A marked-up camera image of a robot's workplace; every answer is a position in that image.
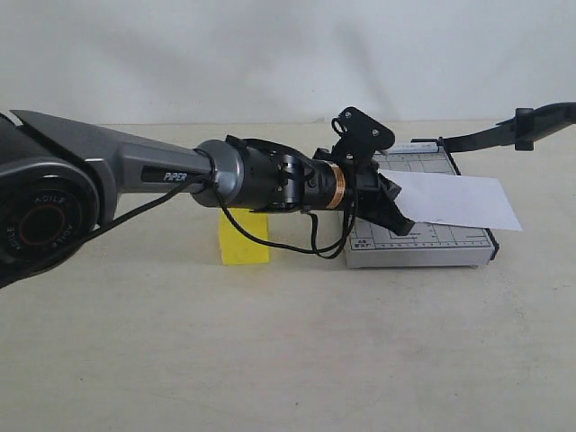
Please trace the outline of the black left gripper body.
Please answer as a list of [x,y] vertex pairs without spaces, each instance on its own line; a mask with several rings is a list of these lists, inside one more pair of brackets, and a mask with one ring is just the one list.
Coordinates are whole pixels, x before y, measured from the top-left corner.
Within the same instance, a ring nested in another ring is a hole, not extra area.
[[357,203],[360,212],[382,212],[386,209],[385,182],[375,160],[361,164],[348,159],[346,181],[346,200],[350,204]]

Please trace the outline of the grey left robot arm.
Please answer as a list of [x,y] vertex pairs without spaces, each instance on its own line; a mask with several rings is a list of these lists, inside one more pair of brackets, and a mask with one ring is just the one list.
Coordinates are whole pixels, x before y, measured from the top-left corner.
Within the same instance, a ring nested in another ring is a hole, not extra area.
[[312,156],[265,139],[208,139],[195,148],[15,110],[1,119],[1,283],[45,273],[86,242],[127,220],[124,194],[153,194],[155,204],[189,194],[201,206],[253,213],[342,212],[340,239],[311,244],[325,259],[343,250],[357,220],[407,235],[413,221],[396,204],[401,188],[384,177],[375,154],[391,130],[356,109],[333,122],[332,148]]

